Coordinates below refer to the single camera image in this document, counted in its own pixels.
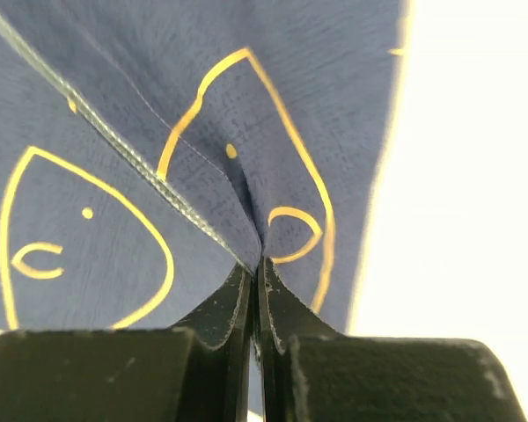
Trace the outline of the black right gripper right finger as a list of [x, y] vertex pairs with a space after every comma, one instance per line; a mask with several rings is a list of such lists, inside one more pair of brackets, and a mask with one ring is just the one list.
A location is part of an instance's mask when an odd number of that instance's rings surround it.
[[344, 335], [269, 259], [253, 291], [266, 421], [524, 420], [503, 365], [479, 341]]

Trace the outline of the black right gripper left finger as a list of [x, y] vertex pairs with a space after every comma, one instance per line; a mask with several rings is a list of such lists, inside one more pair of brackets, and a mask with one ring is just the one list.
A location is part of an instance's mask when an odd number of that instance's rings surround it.
[[0, 335], [0, 421], [244, 421], [251, 275], [156, 330]]

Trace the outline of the blue cloth placemat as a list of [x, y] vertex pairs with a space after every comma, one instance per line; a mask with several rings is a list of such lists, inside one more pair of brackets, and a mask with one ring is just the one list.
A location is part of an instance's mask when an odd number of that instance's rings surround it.
[[159, 328], [270, 258], [348, 319], [407, 1], [0, 1], [0, 331]]

